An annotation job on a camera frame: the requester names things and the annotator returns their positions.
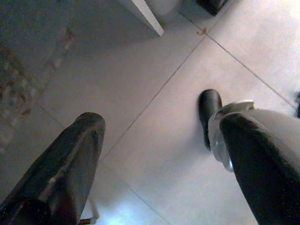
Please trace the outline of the black box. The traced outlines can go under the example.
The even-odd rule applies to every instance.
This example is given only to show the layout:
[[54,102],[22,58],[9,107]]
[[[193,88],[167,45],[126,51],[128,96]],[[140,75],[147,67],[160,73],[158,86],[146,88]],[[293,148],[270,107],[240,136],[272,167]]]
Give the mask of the black box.
[[197,3],[212,16],[216,16],[228,1],[229,0],[197,0]]

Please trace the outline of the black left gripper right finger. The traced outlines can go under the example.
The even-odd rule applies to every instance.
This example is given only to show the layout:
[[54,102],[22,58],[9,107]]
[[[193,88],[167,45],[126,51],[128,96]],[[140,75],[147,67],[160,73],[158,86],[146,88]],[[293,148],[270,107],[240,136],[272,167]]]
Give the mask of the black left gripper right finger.
[[241,113],[225,116],[220,130],[236,180],[259,225],[300,225],[300,173],[279,147]]

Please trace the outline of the grey patterned floor mat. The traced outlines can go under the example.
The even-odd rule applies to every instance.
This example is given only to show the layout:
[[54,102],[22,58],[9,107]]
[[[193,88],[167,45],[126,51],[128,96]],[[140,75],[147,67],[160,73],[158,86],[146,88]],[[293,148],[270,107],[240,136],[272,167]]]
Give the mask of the grey patterned floor mat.
[[71,29],[65,28],[38,72],[29,69],[10,49],[0,45],[0,152],[27,119],[51,76],[68,54],[74,38]]

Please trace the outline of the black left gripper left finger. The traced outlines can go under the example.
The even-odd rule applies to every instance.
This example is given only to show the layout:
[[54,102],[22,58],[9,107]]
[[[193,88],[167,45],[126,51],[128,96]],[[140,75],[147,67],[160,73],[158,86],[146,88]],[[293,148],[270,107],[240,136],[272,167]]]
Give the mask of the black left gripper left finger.
[[77,117],[0,204],[0,225],[79,225],[104,136],[101,115],[85,112]]

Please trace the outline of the white fridge door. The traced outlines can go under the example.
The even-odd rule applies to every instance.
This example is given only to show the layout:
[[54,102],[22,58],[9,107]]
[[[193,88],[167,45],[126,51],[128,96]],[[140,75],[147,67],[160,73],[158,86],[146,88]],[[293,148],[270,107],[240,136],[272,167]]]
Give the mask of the white fridge door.
[[139,27],[160,37],[164,29],[145,0],[74,0],[72,28],[95,28],[106,36],[134,35]]

